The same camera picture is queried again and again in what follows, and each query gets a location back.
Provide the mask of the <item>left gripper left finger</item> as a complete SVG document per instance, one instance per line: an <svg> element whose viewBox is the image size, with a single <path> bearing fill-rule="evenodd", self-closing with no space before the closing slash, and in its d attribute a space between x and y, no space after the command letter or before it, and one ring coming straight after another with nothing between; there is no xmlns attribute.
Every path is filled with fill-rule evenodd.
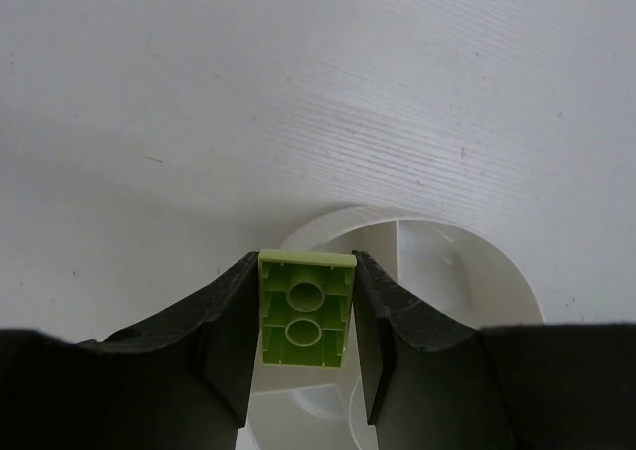
<svg viewBox="0 0 636 450"><path fill-rule="evenodd" d="M1 334L5 449L232 449L259 331L249 253L214 282L105 340Z"/></svg>

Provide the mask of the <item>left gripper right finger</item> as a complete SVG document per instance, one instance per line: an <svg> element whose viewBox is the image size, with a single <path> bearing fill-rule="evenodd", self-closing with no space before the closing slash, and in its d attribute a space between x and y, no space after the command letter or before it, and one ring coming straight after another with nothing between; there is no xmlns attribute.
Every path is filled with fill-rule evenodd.
<svg viewBox="0 0 636 450"><path fill-rule="evenodd" d="M367 420L382 449L631 449L630 323L474 329L357 252Z"/></svg>

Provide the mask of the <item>lime green lego brick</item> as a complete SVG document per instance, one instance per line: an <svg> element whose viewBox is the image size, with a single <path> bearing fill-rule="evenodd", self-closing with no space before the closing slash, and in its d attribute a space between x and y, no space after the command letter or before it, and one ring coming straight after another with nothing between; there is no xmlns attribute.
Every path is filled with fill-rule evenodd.
<svg viewBox="0 0 636 450"><path fill-rule="evenodd" d="M338 368L346 353L357 266L349 254L264 249L258 254L261 360Z"/></svg>

